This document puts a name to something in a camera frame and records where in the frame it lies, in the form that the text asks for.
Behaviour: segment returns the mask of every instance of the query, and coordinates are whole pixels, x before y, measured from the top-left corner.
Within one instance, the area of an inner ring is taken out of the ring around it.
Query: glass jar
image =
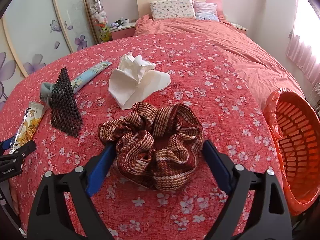
[[[111,41],[112,36],[108,27],[107,14],[101,0],[88,0],[89,11],[97,37],[100,43]]]

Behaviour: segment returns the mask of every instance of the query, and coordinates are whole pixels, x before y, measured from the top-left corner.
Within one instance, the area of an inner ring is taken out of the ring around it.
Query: pink striped pillow
[[[216,3],[200,2],[197,0],[192,0],[192,3],[196,13],[196,19],[219,21],[217,15],[218,5]]]

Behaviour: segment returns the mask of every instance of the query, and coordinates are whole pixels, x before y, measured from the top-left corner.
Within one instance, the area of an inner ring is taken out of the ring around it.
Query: white tissue
[[[155,63],[142,60],[141,55],[122,56],[118,68],[111,74],[108,89],[122,110],[132,108],[134,103],[171,83],[169,74],[153,70],[155,67]]]

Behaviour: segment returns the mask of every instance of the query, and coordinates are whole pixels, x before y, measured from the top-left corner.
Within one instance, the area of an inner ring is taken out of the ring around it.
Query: striped scarf
[[[117,141],[114,165],[123,176],[150,189],[172,191],[194,173],[203,129],[188,106],[158,109],[140,102],[129,118],[100,124],[98,135],[103,144]]]

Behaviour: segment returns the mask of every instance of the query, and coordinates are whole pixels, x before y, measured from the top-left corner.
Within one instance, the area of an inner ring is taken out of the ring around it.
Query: screw
[[[84,170],[84,167],[83,167],[83,166],[78,166],[78,167],[75,168],[75,172],[77,172],[77,173],[80,173],[80,172],[82,172],[83,170]]]
[[[244,170],[244,166],[242,166],[241,164],[236,164],[235,166],[237,171],[243,171]]]
[[[267,173],[268,173],[269,175],[271,175],[271,176],[273,176],[273,175],[275,174],[275,172],[274,172],[273,170],[270,170],[270,169],[267,170]]]
[[[52,175],[52,171],[47,171],[47,172],[44,174],[45,177],[50,177],[51,175]]]

